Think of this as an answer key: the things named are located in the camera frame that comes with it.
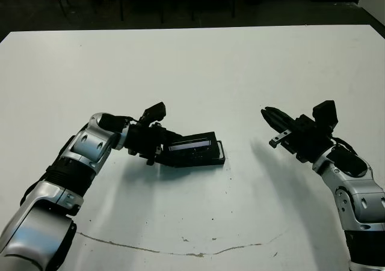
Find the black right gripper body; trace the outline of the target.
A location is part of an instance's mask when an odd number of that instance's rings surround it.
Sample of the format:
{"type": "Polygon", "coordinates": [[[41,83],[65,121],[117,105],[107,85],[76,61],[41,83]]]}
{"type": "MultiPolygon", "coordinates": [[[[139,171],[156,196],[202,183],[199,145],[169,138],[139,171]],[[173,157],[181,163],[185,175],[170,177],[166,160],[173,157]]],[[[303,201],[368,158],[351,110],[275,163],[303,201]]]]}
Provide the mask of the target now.
{"type": "Polygon", "coordinates": [[[269,145],[276,148],[281,145],[291,154],[296,155],[302,163],[314,163],[321,155],[333,146],[328,135],[320,130],[316,123],[305,115],[295,119],[295,126],[289,127],[274,136],[269,145]]]}

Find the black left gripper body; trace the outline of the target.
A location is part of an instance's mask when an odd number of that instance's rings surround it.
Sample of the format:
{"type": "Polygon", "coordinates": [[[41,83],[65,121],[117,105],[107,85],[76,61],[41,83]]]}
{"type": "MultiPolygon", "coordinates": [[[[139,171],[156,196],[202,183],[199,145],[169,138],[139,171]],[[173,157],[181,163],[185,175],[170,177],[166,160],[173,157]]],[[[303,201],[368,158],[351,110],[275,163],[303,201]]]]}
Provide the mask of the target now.
{"type": "Polygon", "coordinates": [[[131,124],[125,139],[125,148],[128,153],[147,159],[148,165],[155,162],[167,164],[167,159],[162,155],[161,145],[168,142],[168,130],[159,124],[143,126],[131,124]]]}

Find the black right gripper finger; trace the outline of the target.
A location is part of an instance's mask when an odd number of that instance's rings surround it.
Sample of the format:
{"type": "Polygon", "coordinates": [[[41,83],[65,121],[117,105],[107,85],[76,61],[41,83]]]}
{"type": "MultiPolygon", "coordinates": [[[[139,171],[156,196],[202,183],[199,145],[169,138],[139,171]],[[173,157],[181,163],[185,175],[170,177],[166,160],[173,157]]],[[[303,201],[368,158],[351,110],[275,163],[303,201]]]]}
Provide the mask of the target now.
{"type": "Polygon", "coordinates": [[[283,111],[274,108],[266,107],[263,110],[263,118],[270,127],[294,127],[295,120],[283,111]]]}
{"type": "Polygon", "coordinates": [[[275,131],[282,133],[289,129],[291,118],[279,109],[262,109],[261,114],[268,125],[275,131]]]}

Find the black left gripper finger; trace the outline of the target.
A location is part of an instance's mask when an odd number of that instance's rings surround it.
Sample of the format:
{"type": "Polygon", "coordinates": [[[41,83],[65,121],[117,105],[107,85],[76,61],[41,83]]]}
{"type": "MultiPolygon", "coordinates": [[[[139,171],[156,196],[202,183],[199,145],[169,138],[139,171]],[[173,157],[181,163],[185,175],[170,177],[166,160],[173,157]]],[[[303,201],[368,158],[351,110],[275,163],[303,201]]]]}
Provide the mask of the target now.
{"type": "Polygon", "coordinates": [[[178,133],[165,129],[163,131],[163,137],[165,141],[176,141],[178,139],[181,139],[183,136],[178,133]]]}

